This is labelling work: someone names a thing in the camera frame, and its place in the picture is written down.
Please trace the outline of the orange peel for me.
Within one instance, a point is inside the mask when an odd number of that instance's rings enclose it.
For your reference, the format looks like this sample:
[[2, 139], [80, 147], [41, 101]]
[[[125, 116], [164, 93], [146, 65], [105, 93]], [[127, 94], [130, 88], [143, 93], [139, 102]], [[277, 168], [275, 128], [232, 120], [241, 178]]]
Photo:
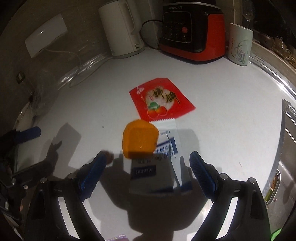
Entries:
[[127, 159], [145, 159], [153, 155], [159, 130], [144, 120], [128, 123], [123, 131], [122, 151]]

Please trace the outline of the stainless steel sink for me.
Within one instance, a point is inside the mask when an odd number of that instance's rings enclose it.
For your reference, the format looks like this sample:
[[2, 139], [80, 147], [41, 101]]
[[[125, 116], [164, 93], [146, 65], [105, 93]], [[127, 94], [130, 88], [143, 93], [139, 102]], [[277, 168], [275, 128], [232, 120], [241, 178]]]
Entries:
[[280, 186], [271, 204], [266, 203], [272, 233], [284, 227], [295, 210], [295, 108], [282, 101], [280, 139], [274, 165], [264, 194], [267, 195], [276, 170], [281, 175]]

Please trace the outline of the brown nut shell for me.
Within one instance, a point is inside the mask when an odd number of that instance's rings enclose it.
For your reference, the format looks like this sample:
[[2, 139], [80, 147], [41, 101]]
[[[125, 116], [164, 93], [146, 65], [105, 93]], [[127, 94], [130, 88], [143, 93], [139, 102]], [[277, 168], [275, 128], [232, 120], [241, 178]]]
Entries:
[[106, 157], [106, 164], [109, 165], [114, 160], [114, 154], [109, 151], [101, 151]]

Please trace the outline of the sink strainer with scraps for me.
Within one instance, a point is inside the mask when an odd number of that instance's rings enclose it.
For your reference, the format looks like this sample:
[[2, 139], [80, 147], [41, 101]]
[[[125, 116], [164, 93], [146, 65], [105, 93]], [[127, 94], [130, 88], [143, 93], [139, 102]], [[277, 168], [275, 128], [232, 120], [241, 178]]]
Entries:
[[280, 180], [281, 180], [281, 175], [279, 170], [276, 170], [275, 176], [273, 178], [273, 181], [269, 187], [269, 190], [267, 192], [267, 195], [265, 196], [265, 201], [267, 204], [271, 204], [275, 198], [275, 195], [278, 191], [278, 188], [280, 186]]

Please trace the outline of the clear plastic bag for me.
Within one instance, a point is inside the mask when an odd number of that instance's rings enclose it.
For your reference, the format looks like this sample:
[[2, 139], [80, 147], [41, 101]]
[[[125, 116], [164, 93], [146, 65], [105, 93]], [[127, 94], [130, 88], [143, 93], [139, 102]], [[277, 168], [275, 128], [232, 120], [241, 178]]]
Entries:
[[33, 115], [43, 116], [52, 108], [59, 94], [58, 87], [58, 81], [53, 73], [46, 69], [39, 71], [31, 104]]

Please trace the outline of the white blue alcohol wipe packet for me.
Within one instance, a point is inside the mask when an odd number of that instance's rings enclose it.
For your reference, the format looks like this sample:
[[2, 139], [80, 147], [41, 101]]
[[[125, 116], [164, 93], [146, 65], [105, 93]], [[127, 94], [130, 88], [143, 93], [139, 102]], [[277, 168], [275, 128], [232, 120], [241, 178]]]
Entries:
[[129, 192], [158, 196], [190, 192], [193, 185], [175, 119], [152, 124], [159, 130], [156, 149], [150, 158], [132, 161]]

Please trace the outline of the red snack wrapper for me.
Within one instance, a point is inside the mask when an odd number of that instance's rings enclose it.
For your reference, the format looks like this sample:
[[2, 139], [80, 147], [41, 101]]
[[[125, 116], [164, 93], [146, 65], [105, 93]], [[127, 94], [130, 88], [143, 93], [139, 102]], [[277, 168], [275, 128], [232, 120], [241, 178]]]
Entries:
[[168, 78], [150, 80], [133, 88], [129, 94], [140, 119], [144, 121], [179, 118], [195, 110], [194, 105]]

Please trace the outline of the white electric kettle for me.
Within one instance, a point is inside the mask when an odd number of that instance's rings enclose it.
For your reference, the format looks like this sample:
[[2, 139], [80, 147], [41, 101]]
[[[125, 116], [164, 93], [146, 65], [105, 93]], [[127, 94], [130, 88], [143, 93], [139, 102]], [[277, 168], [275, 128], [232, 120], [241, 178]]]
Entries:
[[142, 22], [135, 1], [110, 1], [98, 12], [113, 58], [127, 58], [144, 51]]

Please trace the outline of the white ceramic utensil cup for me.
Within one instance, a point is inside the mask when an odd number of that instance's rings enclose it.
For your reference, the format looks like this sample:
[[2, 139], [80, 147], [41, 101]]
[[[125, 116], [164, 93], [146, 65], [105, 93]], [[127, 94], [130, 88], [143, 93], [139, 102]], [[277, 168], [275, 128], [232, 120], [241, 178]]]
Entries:
[[252, 48], [253, 31], [240, 25], [230, 23], [228, 55], [233, 63], [246, 66]]

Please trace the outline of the red black rice cooker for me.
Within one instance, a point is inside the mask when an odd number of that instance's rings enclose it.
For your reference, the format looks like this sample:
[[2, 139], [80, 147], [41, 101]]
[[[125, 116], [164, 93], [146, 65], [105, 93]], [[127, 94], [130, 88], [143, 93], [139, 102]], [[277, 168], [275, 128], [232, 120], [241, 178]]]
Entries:
[[216, 1], [167, 1], [163, 5], [161, 51], [206, 63], [225, 55], [224, 14]]

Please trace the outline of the white wall outlet box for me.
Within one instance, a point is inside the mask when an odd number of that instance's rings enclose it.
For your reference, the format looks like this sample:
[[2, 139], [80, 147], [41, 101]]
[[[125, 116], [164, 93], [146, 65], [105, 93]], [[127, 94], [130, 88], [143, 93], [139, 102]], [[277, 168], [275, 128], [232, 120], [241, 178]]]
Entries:
[[61, 14], [58, 14], [38, 27], [26, 39], [25, 45], [31, 58], [68, 32]]

